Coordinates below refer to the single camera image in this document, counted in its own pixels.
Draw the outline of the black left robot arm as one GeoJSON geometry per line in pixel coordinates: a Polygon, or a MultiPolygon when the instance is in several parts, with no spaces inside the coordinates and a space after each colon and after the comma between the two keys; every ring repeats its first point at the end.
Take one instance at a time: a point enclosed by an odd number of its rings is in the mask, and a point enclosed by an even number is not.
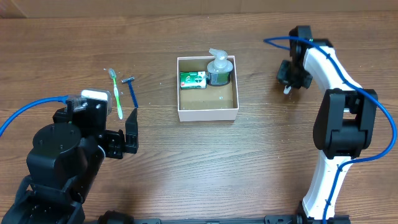
{"type": "Polygon", "coordinates": [[[84,223],[83,204],[105,158],[138,149],[137,110],[125,129],[106,129],[107,101],[58,97],[65,107],[35,134],[26,163],[29,175],[3,223],[84,223]]]}

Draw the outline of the green soap bar packet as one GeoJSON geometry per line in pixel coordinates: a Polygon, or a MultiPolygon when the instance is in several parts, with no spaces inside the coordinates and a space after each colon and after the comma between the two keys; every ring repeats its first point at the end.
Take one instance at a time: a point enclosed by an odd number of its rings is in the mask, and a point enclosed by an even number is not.
{"type": "Polygon", "coordinates": [[[180,72],[180,88],[188,89],[205,89],[207,86],[206,72],[180,72]]]}

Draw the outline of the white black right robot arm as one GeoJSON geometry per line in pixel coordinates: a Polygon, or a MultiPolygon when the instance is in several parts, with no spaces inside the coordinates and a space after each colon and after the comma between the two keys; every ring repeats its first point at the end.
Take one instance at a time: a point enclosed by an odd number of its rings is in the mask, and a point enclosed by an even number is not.
{"type": "Polygon", "coordinates": [[[315,39],[310,26],[289,32],[291,60],[283,60],[277,79],[285,86],[309,88],[316,82],[323,100],[313,126],[318,160],[307,194],[296,215],[282,215],[286,223],[349,223],[335,214],[335,202],[352,161],[369,147],[376,105],[357,92],[360,87],[339,63],[328,39],[315,39]]]}

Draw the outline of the green toothbrush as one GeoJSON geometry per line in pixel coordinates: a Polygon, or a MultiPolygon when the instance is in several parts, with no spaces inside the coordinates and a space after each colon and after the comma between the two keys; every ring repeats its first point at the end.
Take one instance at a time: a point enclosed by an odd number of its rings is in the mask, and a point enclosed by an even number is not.
{"type": "Polygon", "coordinates": [[[116,83],[116,72],[112,68],[109,68],[108,73],[109,73],[110,78],[113,81],[113,91],[114,91],[114,96],[116,99],[116,107],[117,107],[117,111],[118,111],[118,117],[119,117],[119,119],[123,119],[123,111],[122,111],[120,100],[119,100],[119,90],[118,90],[118,86],[116,83]]]}

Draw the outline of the clear soap pump bottle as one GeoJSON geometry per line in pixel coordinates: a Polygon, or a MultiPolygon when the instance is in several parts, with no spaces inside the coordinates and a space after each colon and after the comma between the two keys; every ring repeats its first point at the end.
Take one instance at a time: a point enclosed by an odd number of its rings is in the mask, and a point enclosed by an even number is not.
{"type": "Polygon", "coordinates": [[[211,86],[227,85],[233,70],[233,64],[228,60],[228,54],[224,50],[218,49],[210,49],[209,53],[215,59],[207,65],[208,84],[211,86]]]}

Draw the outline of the blue disposable razor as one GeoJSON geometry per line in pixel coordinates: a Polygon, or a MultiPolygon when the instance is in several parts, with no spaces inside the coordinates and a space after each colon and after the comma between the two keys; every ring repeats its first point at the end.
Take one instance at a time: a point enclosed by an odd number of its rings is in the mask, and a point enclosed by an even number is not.
{"type": "Polygon", "coordinates": [[[134,77],[129,77],[129,78],[126,78],[126,79],[121,80],[121,83],[127,84],[127,85],[128,85],[129,91],[130,91],[130,94],[131,94],[131,98],[132,98],[132,101],[133,101],[133,103],[134,103],[134,107],[135,107],[135,108],[138,108],[139,105],[138,105],[137,98],[136,98],[136,94],[135,94],[135,92],[134,92],[133,85],[132,85],[132,83],[133,83],[134,80],[135,80],[134,77]]]}

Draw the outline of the teal toothpaste tube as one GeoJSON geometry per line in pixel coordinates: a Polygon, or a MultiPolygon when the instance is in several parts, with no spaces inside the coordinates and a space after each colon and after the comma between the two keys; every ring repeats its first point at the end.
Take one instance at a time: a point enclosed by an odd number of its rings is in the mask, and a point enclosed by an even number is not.
{"type": "Polygon", "coordinates": [[[284,87],[284,91],[283,91],[283,93],[285,94],[285,95],[288,95],[290,92],[291,92],[291,89],[292,89],[292,87],[291,86],[285,86],[284,87]]]}

